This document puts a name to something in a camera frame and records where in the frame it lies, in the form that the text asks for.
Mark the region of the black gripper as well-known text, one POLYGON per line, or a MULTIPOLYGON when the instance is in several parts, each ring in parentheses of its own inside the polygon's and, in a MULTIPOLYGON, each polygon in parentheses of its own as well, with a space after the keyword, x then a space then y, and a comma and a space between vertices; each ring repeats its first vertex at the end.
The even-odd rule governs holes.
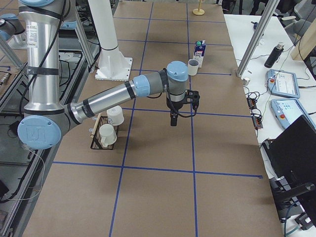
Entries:
POLYGON ((183 103, 181 101, 174 102, 166 98, 167 107, 170 109, 170 125, 177 126, 177 114, 178 111, 183 107, 183 103))

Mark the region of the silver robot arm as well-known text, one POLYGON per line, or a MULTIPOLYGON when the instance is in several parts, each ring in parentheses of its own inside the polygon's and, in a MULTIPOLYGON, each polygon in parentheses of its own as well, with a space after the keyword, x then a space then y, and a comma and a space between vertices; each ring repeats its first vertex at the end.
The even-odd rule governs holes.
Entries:
POLYGON ((188 68, 173 61, 156 73, 140 75, 80 103, 62 105, 59 100, 58 32, 75 12, 72 0, 22 0, 19 12, 27 27, 29 102, 18 125, 20 140, 35 150, 58 144, 72 128, 107 109, 136 97, 166 93, 171 125, 192 92, 186 89, 188 68))
POLYGON ((13 13, 7 13, 0 16, 0 36, 8 41, 14 38, 15 42, 22 45, 26 42, 25 28, 18 17, 13 13))

